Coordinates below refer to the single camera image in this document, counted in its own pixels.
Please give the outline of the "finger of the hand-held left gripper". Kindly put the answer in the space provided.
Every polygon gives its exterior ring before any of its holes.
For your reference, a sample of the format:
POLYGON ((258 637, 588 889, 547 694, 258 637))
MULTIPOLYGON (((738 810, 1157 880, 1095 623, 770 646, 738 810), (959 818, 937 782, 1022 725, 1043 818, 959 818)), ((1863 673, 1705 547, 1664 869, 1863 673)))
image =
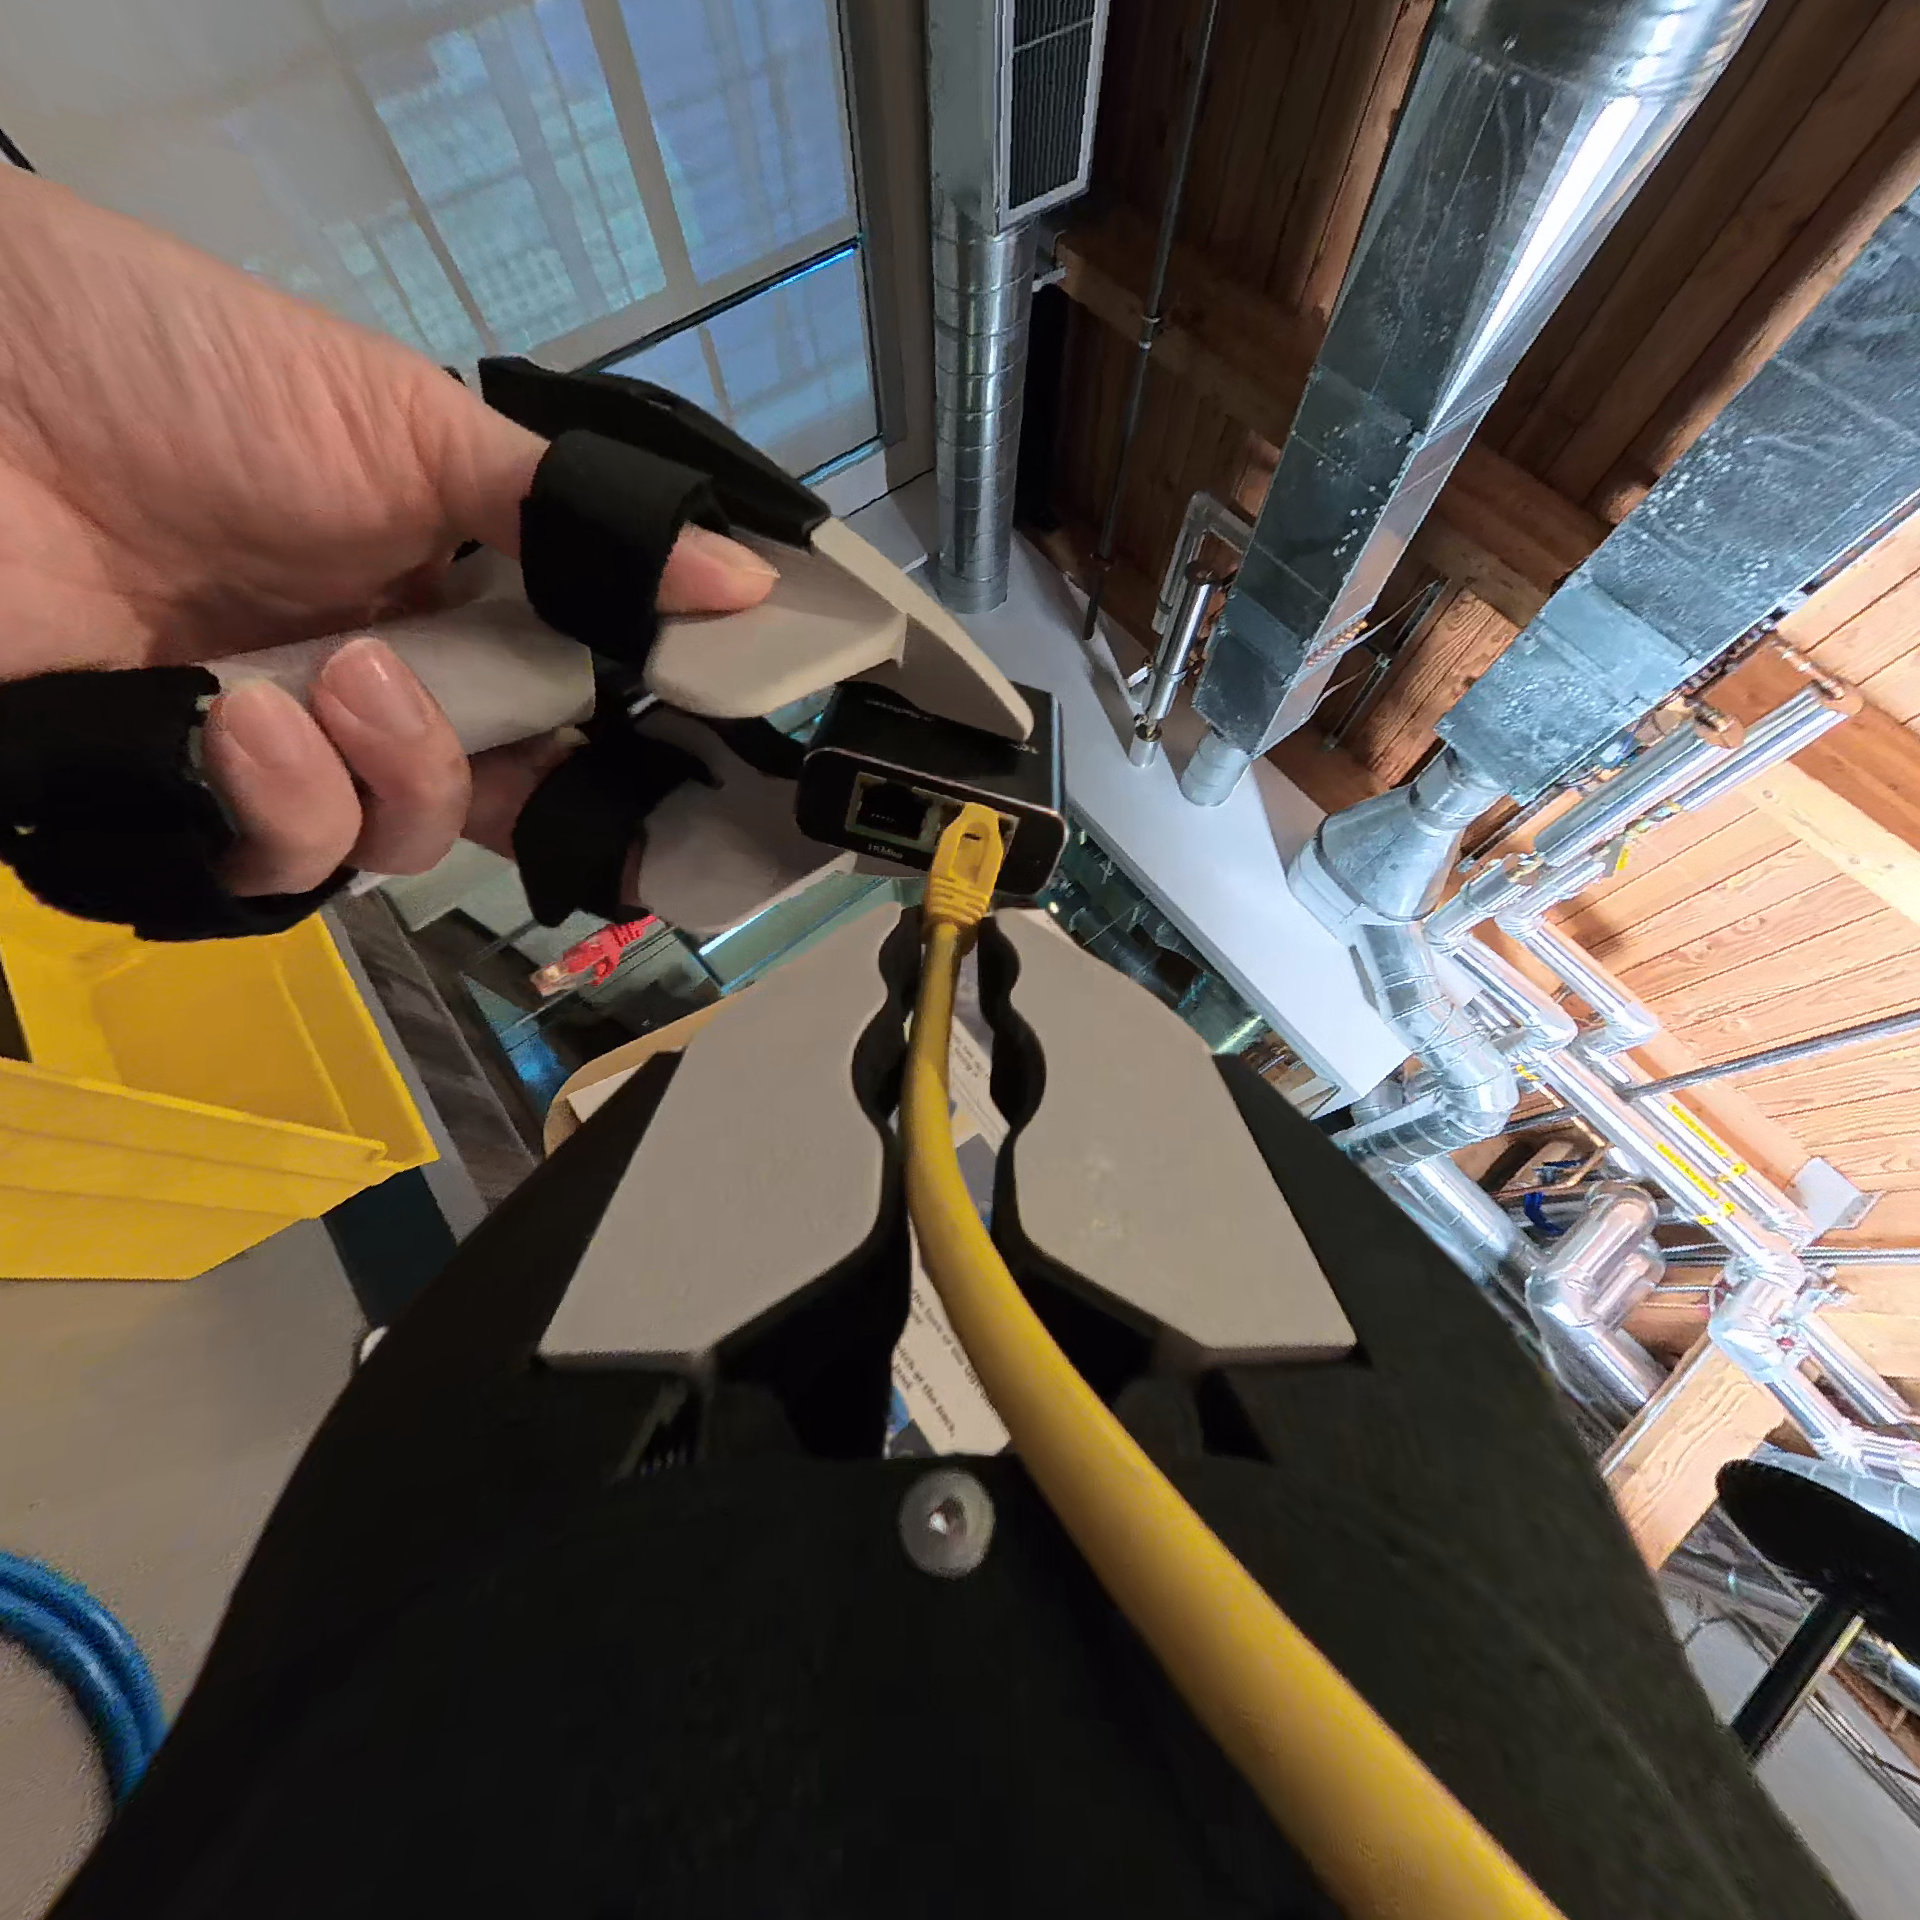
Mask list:
POLYGON ((638 906, 680 930, 730 930, 847 876, 848 851, 797 827, 795 792, 795 780, 731 760, 718 784, 677 784, 639 823, 638 906))
POLYGON ((1034 731, 1028 698, 915 577, 840 519, 802 546, 747 543, 777 569, 730 614, 662 616, 655 694, 712 720, 764 717, 840 684, 873 684, 938 720, 1005 740, 1034 731))

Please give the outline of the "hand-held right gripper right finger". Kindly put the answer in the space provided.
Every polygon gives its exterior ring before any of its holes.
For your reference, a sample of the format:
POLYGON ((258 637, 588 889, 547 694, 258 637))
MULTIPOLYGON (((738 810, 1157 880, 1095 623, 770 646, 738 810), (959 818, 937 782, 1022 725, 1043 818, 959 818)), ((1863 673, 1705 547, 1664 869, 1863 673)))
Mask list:
POLYGON ((981 938, 995 1227, 1071 1296, 1195 1364, 1314 1364, 1355 1332, 1206 1041, 1043 912, 981 938))

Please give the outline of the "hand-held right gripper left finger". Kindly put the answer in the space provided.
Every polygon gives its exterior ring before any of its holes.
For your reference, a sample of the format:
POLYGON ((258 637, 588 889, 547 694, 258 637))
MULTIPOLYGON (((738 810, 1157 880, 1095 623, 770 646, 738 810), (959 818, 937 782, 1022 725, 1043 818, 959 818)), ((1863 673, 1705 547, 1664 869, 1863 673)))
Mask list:
POLYGON ((915 922, 873 908, 636 1068, 643 1130, 554 1309, 552 1372, 771 1394, 802 1448, 882 1448, 910 1251, 892 1102, 915 922))

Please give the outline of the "black network switch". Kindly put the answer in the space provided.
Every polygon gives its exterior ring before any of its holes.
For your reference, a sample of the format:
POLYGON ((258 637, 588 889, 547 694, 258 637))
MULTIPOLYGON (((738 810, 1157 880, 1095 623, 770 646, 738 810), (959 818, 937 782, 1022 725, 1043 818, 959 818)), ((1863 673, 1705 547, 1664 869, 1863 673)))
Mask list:
POLYGON ((1060 706, 1021 690, 1033 731, 1021 740, 915 706, 875 684, 843 684, 802 748, 795 818, 821 844, 927 872, 966 803, 999 827, 995 889, 1036 900, 1068 844, 1060 706))

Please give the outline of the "person's left hand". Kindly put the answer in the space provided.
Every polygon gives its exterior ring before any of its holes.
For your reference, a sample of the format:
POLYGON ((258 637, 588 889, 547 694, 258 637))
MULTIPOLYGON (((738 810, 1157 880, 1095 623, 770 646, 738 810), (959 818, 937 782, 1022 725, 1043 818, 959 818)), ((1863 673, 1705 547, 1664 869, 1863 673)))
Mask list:
POLYGON ((543 452, 415 352, 4 165, 4 680, 345 636, 307 702, 207 709, 240 897, 512 855, 573 735, 462 755, 384 632, 464 541, 517 554, 543 452))

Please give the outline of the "silver insulated pipes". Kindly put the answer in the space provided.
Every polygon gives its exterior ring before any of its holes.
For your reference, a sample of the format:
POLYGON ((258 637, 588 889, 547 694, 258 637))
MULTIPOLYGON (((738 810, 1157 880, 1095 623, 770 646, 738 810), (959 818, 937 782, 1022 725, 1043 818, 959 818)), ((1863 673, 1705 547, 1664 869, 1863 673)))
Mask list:
POLYGON ((1626 761, 1537 838, 1442 902, 1469 822, 1496 799, 1442 748, 1417 778, 1328 815, 1291 884, 1347 950, 1362 989, 1415 1071, 1355 1107, 1345 1152, 1382 1177, 1476 1280, 1519 1288, 1545 1356, 1573 1389, 1638 1414, 1660 1389, 1623 1322, 1660 1275, 1660 1202, 1726 1253, 1709 1345, 1770 1392, 1855 1488, 1917 1483, 1915 1414, 1816 1317, 1811 1216, 1746 1170, 1626 1052, 1659 1020, 1549 924, 1642 829, 1733 791, 1858 709, 1812 681, 1754 723, 1697 714, 1626 761), (1553 1240, 1537 1243, 1453 1155, 1500 1135, 1527 1088, 1560 1096, 1623 1170, 1553 1240))

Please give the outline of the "black ceiling pipe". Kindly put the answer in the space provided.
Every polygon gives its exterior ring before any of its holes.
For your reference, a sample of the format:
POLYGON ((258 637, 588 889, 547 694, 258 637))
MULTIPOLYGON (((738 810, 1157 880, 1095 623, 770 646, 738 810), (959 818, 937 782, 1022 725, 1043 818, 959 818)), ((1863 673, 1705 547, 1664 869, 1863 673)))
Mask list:
POLYGON ((1167 277, 1170 268, 1173 245, 1178 240, 1180 218, 1184 210, 1184 196, 1187 188, 1190 162, 1198 129, 1198 117, 1205 101, 1208 67, 1211 67, 1211 49, 1216 32, 1218 2, 1205 2, 1203 12, 1198 15, 1198 29, 1187 72, 1186 92, 1182 97, 1182 115, 1178 122, 1178 133, 1173 143, 1173 155, 1169 165, 1169 175, 1164 185, 1162 212, 1157 227, 1157 242, 1150 258, 1150 271, 1145 280, 1145 293, 1140 298, 1140 326, 1137 326, 1137 346, 1127 374, 1127 384, 1122 393, 1122 407, 1118 416, 1118 438, 1117 438, 1117 455, 1110 477, 1108 495, 1101 508, 1095 543, 1092 551, 1092 569, 1087 580, 1087 598, 1084 607, 1084 622, 1079 629, 1081 639, 1092 639, 1098 632, 1098 618, 1101 608, 1101 597, 1108 586, 1112 563, 1117 557, 1117 528, 1118 512, 1129 479, 1129 467, 1133 458, 1133 446, 1140 431, 1140 414, 1143 406, 1143 386, 1147 376, 1150 358, 1159 335, 1164 322, 1164 291, 1167 277))

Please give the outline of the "yellow plastic bin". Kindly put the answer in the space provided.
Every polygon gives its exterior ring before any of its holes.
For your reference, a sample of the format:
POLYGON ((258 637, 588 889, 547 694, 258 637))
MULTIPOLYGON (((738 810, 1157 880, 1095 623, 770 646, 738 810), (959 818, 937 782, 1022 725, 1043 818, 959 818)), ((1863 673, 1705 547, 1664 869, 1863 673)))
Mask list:
POLYGON ((324 919, 157 946, 2 900, 4 1280, 194 1280, 436 1159, 324 919))

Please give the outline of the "large grid window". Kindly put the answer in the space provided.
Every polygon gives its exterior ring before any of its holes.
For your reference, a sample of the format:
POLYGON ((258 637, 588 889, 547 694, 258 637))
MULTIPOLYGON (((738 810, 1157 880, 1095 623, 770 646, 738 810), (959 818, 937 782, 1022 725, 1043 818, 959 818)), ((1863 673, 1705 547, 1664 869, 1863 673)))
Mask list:
POLYGON ((840 5, 293 5, 220 126, 252 277, 462 374, 697 402, 816 477, 881 402, 840 5))

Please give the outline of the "white air vent box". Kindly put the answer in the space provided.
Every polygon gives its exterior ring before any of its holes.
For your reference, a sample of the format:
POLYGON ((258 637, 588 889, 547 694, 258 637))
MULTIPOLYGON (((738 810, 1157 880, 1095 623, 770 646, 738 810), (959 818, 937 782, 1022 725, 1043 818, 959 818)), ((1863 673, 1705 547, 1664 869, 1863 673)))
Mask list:
POLYGON ((995 7, 995 226, 1079 198, 1092 178, 1106 2, 995 7))

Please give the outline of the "black round stool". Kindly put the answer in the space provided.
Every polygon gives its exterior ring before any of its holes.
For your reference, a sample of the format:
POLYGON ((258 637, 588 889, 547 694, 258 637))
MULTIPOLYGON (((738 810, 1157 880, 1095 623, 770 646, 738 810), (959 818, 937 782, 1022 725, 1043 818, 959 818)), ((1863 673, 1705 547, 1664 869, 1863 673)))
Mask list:
POLYGON ((1731 1462, 1714 1476, 1731 1525, 1775 1567, 1811 1587, 1811 1608, 1763 1672, 1731 1735, 1760 1760, 1819 1680, 1872 1630, 1901 1659, 1917 1659, 1917 1539, 1908 1525, 1915 1488, 1883 1484, 1828 1462, 1731 1462))

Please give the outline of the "spiral metal air duct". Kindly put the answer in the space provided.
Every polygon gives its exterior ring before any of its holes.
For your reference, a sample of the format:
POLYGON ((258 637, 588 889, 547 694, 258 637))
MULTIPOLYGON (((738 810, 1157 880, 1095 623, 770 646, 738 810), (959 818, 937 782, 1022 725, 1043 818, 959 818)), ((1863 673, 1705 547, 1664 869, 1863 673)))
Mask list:
POLYGON ((1007 593, 1033 239, 1011 198, 1015 5, 924 7, 938 597, 1007 593))

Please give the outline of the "rectangular metal duct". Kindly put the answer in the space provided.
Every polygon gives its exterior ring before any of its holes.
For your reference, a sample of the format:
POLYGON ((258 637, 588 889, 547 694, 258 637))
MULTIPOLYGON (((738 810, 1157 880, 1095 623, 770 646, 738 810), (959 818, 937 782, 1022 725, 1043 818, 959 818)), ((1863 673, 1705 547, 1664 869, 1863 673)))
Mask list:
POLYGON ((1439 5, 1193 690, 1187 803, 1297 731, 1757 2, 1439 5))
POLYGON ((1439 723, 1473 819, 1580 771, 1917 487, 1917 198, 1439 723))

